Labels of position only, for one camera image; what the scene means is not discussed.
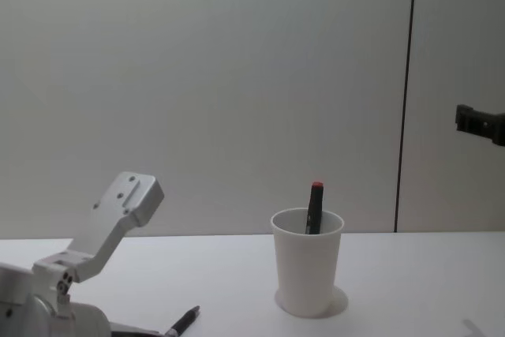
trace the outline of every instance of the black marker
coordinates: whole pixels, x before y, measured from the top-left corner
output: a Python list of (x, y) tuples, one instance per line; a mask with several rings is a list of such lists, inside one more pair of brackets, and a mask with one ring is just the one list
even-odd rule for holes
[(307, 225), (305, 234), (319, 234), (323, 217), (323, 183), (313, 182), (310, 191), (309, 208), (307, 209)]
[(165, 337), (179, 337), (188, 328), (189, 325), (196, 320), (196, 317), (200, 314), (200, 306), (197, 305), (195, 308), (191, 308), (188, 312), (184, 314), (181, 319), (174, 324), (170, 330), (165, 333)]

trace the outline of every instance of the marker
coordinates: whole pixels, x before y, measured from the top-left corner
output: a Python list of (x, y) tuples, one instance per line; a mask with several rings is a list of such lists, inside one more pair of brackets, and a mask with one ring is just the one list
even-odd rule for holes
[(307, 224), (305, 234), (319, 234), (323, 217), (323, 190), (321, 182), (313, 182), (310, 190), (309, 208), (307, 209)]
[(170, 330), (165, 333), (165, 337), (179, 337), (184, 331), (191, 325), (198, 315), (200, 314), (200, 306), (197, 305), (195, 308), (191, 308), (188, 312), (184, 314), (177, 323), (174, 324)]

